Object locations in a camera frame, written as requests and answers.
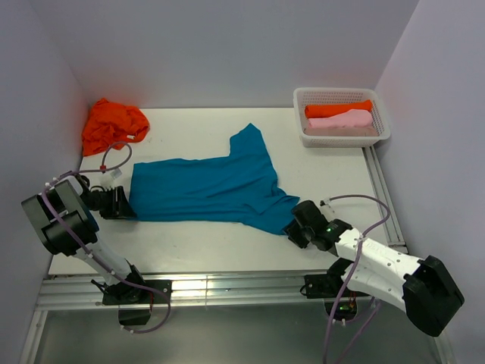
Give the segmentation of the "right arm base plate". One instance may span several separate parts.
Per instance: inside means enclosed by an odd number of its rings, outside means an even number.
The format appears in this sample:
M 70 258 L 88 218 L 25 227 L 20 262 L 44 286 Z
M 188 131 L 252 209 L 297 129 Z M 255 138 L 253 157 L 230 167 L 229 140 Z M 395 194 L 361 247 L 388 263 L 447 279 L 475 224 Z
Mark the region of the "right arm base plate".
M 329 274 L 310 274 L 304 276 L 304 284 L 299 292 L 308 299 L 336 298 L 343 285 L 343 279 Z

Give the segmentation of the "rolled orange t shirt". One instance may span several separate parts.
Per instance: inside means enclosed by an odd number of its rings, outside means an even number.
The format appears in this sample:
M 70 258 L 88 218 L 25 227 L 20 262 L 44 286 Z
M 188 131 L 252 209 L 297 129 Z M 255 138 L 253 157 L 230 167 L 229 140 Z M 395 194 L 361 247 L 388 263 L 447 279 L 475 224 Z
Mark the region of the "rolled orange t shirt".
M 328 105 L 306 105 L 304 109 L 305 116 L 310 118 L 329 118 L 343 114 L 350 110 L 365 110 L 371 112 L 373 103 L 370 99 L 363 102 L 354 102 L 348 104 L 328 104 Z

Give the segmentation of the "aluminium front rail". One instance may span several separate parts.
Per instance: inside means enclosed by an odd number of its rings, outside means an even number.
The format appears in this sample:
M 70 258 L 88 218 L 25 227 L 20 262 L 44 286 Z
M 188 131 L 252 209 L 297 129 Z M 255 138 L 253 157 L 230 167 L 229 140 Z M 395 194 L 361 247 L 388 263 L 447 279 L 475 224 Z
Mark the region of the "aluminium front rail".
M 306 275 L 325 270 L 263 271 L 183 275 L 149 275 L 153 281 L 171 281 L 171 305 L 246 306 L 307 303 L 300 294 Z M 102 292 L 91 283 L 98 275 L 60 276 L 42 282 L 34 310 L 36 312 L 91 309 L 147 309 L 148 303 L 105 305 Z

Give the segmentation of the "aluminium right rail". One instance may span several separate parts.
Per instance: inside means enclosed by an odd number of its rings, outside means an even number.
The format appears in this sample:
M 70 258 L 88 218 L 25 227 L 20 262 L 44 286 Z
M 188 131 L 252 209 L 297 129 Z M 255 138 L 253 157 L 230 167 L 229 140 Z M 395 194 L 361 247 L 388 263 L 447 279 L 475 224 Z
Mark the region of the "aluminium right rail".
M 383 231 L 386 235 L 386 242 L 392 249 L 401 253 L 408 253 L 408 248 L 402 235 L 375 148 L 373 146 L 365 147 L 362 151 L 367 164 L 374 195 L 380 201 L 384 202 L 390 209 L 389 218 L 382 224 Z

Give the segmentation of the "rolled beige t shirt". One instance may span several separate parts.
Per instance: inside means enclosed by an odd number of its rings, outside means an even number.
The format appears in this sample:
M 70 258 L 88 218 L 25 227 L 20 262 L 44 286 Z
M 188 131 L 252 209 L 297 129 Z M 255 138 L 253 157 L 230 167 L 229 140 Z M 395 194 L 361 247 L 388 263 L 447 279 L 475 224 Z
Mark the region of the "rolled beige t shirt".
M 317 137 L 378 137 L 379 133 L 373 127 L 331 127 L 331 128 L 310 128 L 307 127 L 303 133 L 308 136 Z

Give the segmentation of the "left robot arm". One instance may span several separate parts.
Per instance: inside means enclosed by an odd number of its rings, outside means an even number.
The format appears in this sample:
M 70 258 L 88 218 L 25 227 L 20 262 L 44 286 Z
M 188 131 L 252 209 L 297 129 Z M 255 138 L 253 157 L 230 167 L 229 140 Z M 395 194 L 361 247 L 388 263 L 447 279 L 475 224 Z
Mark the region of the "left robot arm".
M 135 218 L 123 187 L 90 189 L 83 175 L 64 176 L 47 184 L 41 193 L 25 199 L 22 209 L 42 245 L 52 254 L 79 259 L 105 280 L 94 285 L 118 302 L 138 303 L 145 299 L 148 285 L 135 265 L 105 243 L 92 215 L 106 219 Z

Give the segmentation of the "crumpled orange t shirt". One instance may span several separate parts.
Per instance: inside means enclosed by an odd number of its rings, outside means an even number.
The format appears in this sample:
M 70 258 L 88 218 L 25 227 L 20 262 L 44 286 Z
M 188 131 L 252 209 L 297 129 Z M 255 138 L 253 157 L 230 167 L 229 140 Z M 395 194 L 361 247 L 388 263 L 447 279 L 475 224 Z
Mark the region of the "crumpled orange t shirt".
M 81 133 L 83 156 L 105 152 L 115 142 L 140 143 L 149 132 L 148 118 L 136 107 L 98 100 Z

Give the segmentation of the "white plastic basket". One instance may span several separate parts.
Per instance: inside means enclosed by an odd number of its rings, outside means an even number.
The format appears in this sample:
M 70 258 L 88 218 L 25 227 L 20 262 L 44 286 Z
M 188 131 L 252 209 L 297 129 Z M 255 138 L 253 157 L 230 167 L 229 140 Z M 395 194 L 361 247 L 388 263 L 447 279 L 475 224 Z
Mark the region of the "white plastic basket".
M 383 103 L 370 89 L 302 87 L 293 93 L 305 147 L 373 146 L 390 138 Z

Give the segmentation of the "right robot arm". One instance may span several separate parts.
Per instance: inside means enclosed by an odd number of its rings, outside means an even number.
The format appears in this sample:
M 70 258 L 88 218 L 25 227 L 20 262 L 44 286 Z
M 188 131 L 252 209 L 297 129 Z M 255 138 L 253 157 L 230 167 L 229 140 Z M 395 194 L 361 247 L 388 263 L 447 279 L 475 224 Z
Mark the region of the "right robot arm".
M 375 297 L 401 309 L 410 322 L 438 337 L 465 302 L 444 263 L 435 256 L 418 258 L 367 237 L 338 218 L 329 220 L 312 201 L 293 208 L 286 235 L 298 247 L 312 244 L 336 257 L 323 274 L 304 277 L 301 294 L 308 299 Z

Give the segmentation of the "blue t shirt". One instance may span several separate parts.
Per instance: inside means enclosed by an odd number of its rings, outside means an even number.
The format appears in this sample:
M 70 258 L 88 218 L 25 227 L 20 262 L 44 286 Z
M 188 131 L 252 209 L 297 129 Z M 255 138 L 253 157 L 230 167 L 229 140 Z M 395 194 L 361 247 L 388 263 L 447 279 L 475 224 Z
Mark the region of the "blue t shirt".
M 140 221 L 230 222 L 281 235 L 299 198 L 279 187 L 261 131 L 248 124 L 227 156 L 136 163 L 129 203 Z

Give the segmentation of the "rolled pink t shirt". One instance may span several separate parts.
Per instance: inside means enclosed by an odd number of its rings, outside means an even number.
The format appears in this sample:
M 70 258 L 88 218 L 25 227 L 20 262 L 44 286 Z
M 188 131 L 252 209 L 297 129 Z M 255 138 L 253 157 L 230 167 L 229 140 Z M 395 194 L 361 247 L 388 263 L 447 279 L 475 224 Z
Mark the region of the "rolled pink t shirt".
M 310 128 L 370 127 L 372 123 L 373 118 L 370 112 L 355 109 L 329 118 L 308 119 Z

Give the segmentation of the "aluminium rail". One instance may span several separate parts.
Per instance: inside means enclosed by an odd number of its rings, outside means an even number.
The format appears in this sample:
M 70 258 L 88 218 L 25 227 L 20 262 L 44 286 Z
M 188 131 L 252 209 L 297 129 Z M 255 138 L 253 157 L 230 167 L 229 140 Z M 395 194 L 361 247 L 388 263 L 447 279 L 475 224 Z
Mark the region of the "aluminium rail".
M 362 151 L 367 164 L 374 195 L 380 201 L 384 202 L 390 209 L 389 218 L 382 224 L 383 231 L 386 235 L 386 242 L 392 249 L 401 253 L 408 253 L 408 248 L 402 235 L 375 148 L 373 146 L 365 147 Z
M 183 275 L 149 275 L 153 281 L 171 281 L 171 305 L 246 306 L 307 303 L 300 294 L 306 275 L 325 270 L 263 271 Z M 42 282 L 34 310 L 36 312 L 91 309 L 147 309 L 148 303 L 105 305 L 102 292 L 91 283 L 98 275 L 60 276 Z

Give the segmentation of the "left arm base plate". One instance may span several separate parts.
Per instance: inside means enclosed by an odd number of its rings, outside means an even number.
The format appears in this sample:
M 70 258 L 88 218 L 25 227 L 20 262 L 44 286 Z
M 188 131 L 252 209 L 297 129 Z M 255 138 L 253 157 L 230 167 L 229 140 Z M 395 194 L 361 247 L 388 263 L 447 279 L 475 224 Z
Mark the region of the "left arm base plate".
M 108 289 L 103 292 L 102 305 L 103 306 L 126 306 L 135 304 L 166 304 L 167 300 L 171 298 L 172 281 L 167 279 L 155 280 L 148 279 L 143 286 L 163 293 L 153 293 L 150 290 L 143 290 L 131 286 L 126 286 L 126 291 L 120 293 L 118 296 L 108 293 Z

